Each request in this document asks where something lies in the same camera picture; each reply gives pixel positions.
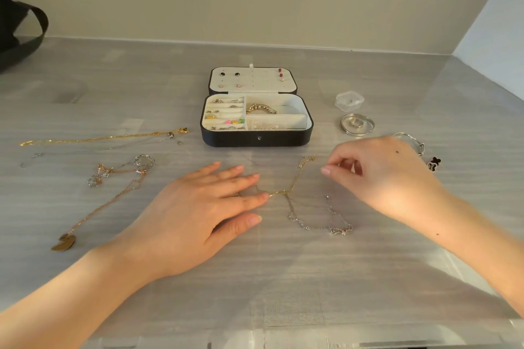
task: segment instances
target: gray table surface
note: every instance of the gray table surface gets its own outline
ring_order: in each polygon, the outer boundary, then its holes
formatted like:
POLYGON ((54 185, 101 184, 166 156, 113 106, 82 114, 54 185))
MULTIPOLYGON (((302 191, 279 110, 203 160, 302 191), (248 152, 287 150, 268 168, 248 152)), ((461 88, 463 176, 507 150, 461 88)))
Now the gray table surface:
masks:
POLYGON ((284 198, 215 258, 129 298, 85 347, 331 348, 524 340, 516 313, 453 255, 326 180, 319 168, 352 138, 334 106, 346 90, 376 122, 372 136, 407 132, 442 159, 437 176, 488 218, 524 238, 524 102, 453 57, 131 41, 48 39, 0 75, 0 309, 21 299, 126 227, 170 180, 215 160, 243 163, 260 187, 288 187, 301 156, 317 155, 299 182, 298 213, 324 226, 322 196, 354 232, 307 232, 286 219, 284 198), (212 68, 285 67, 313 117, 301 148, 217 149, 199 118, 212 68), (158 139, 19 147, 188 127, 183 142, 158 139), (33 157, 42 152, 40 157, 33 157), (78 229, 60 234, 122 187, 90 189, 97 163, 156 159, 141 190, 78 229))

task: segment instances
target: ring compartment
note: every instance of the ring compartment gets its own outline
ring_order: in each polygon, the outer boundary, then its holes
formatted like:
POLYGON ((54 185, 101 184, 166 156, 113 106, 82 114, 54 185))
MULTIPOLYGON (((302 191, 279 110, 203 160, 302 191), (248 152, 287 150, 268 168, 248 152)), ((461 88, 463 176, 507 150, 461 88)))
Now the ring compartment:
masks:
POLYGON ((296 95, 297 86, 291 72, 278 69, 220 67, 212 70, 210 95, 204 102, 200 120, 202 139, 207 145, 303 146, 309 142, 313 130, 311 115, 304 100, 296 95), (282 72, 284 82, 279 78, 282 72), (227 83, 227 92, 217 91, 226 87, 218 87, 222 83, 227 83), (277 113, 253 110, 246 114, 253 104, 269 106, 277 113))

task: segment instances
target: bag strap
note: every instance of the bag strap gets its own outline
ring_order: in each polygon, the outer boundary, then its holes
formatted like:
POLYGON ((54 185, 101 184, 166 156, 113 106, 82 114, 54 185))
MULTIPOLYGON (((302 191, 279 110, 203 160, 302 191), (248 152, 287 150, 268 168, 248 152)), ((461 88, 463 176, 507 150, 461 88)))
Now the bag strap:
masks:
POLYGON ((38 22, 40 23, 40 27, 42 28, 42 34, 38 37, 35 37, 34 39, 31 39, 30 41, 19 44, 16 47, 10 48, 9 50, 0 53, 0 73, 34 53, 42 44, 43 37, 49 28, 49 19, 43 10, 22 2, 16 2, 16 4, 24 8, 26 13, 32 11, 35 14, 38 22))

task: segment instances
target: black bag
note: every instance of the black bag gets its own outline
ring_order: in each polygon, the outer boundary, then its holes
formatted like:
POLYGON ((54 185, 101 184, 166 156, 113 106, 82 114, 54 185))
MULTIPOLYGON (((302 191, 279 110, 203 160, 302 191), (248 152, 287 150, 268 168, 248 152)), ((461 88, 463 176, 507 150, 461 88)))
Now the black bag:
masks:
POLYGON ((48 27, 47 15, 38 7, 12 0, 0 0, 0 73, 34 53, 42 44, 48 27), (42 34, 21 44, 14 33, 30 10, 42 27, 42 34))

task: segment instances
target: right hand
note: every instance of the right hand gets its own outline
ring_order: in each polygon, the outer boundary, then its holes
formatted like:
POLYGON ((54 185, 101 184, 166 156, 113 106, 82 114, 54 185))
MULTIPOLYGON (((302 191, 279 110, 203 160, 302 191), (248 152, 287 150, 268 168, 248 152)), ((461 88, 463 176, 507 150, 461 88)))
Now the right hand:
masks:
POLYGON ((404 223, 451 197, 415 151, 390 136, 338 145, 321 171, 375 210, 404 223))

